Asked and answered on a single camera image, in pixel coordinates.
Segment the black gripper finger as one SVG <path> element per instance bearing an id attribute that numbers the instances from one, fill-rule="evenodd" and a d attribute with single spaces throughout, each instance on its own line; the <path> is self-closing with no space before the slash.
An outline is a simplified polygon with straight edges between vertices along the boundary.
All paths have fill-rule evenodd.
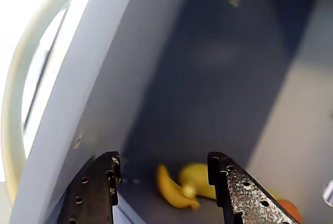
<path id="1" fill-rule="evenodd" d="M 72 179 L 59 214 L 60 223 L 114 223 L 121 183 L 118 152 L 90 158 Z"/>
<path id="2" fill-rule="evenodd" d="M 221 152 L 207 158 L 208 181 L 225 223 L 298 223 L 233 159 Z"/>

